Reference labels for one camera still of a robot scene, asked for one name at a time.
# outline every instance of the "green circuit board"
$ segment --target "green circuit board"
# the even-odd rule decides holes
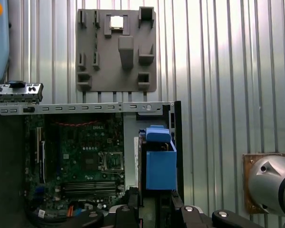
[[[25,117],[25,197],[66,213],[71,201],[116,204],[124,194],[121,114]]]

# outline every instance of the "silver metal panel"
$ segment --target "silver metal panel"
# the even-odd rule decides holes
[[[157,15],[157,91],[77,91],[77,9],[142,5]],[[9,79],[44,83],[43,104],[181,100],[186,204],[249,217],[242,154],[285,152],[285,0],[9,0],[9,8]]]

